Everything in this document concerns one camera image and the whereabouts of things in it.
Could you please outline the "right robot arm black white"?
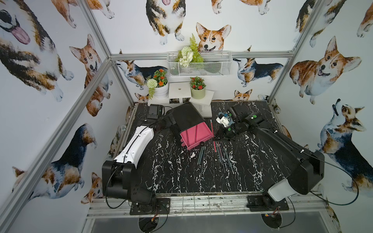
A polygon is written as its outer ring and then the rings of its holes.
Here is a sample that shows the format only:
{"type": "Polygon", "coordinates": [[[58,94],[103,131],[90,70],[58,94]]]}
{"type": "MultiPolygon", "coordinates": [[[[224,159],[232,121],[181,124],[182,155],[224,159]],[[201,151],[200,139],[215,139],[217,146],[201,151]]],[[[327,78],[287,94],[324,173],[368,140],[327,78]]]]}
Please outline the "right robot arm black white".
{"type": "Polygon", "coordinates": [[[220,128],[214,135],[215,141],[231,141],[243,133],[253,134],[284,154],[290,172],[283,180],[267,188],[263,204],[275,205],[294,194],[308,194],[324,177],[324,155],[300,146],[284,133],[278,131],[260,113],[249,114],[238,104],[216,118],[220,128]]]}

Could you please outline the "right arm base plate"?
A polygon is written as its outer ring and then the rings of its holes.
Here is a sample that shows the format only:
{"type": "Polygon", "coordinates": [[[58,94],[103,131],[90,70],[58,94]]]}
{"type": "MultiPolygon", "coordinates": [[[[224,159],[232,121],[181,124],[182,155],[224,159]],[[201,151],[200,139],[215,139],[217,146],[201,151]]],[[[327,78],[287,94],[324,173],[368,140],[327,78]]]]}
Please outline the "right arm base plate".
{"type": "Polygon", "coordinates": [[[251,212],[289,210],[289,206],[285,199],[276,202],[268,195],[249,195],[247,196],[247,202],[246,207],[249,208],[251,212]]]}

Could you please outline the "pink pencil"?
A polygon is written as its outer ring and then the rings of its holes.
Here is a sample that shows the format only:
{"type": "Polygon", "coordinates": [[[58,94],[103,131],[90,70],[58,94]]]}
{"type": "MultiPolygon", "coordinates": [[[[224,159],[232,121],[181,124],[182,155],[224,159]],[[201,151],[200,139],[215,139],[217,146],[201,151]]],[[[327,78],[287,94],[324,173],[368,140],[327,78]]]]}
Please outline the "pink pencil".
{"type": "Polygon", "coordinates": [[[209,122],[210,122],[211,132],[212,132],[212,135],[214,137],[214,129],[213,129],[212,119],[210,119],[209,122]]]}

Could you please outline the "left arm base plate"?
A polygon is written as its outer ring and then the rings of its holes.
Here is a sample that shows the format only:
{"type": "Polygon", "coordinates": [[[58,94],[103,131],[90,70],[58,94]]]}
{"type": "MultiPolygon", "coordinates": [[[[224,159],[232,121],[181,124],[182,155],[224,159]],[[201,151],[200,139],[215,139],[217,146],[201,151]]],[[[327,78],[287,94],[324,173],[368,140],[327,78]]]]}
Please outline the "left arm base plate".
{"type": "Polygon", "coordinates": [[[130,209],[131,216],[140,215],[159,215],[170,213],[171,199],[170,198],[156,198],[150,204],[132,203],[130,209]]]}

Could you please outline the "black drawer cabinet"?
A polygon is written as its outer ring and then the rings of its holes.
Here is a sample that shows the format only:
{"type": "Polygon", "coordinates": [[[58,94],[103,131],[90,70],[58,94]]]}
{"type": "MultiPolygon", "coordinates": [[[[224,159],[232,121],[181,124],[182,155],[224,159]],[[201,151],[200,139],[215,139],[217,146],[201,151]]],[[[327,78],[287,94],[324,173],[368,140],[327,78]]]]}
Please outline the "black drawer cabinet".
{"type": "Polygon", "coordinates": [[[181,133],[183,131],[205,121],[192,103],[185,103],[168,110],[166,115],[169,115],[173,119],[172,122],[175,122],[175,124],[171,126],[171,131],[178,140],[182,139],[181,133]]]}

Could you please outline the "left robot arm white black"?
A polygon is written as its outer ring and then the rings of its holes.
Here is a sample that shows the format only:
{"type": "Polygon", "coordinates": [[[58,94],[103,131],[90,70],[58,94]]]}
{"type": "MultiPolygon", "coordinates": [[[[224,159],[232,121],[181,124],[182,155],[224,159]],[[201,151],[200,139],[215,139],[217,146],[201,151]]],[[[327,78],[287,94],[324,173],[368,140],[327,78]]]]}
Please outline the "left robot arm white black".
{"type": "Polygon", "coordinates": [[[155,193],[140,185],[137,167],[154,135],[175,124],[172,113],[170,110],[160,115],[149,114],[118,156],[104,162],[102,180],[105,198],[128,200],[139,205],[155,204],[155,193]]]}

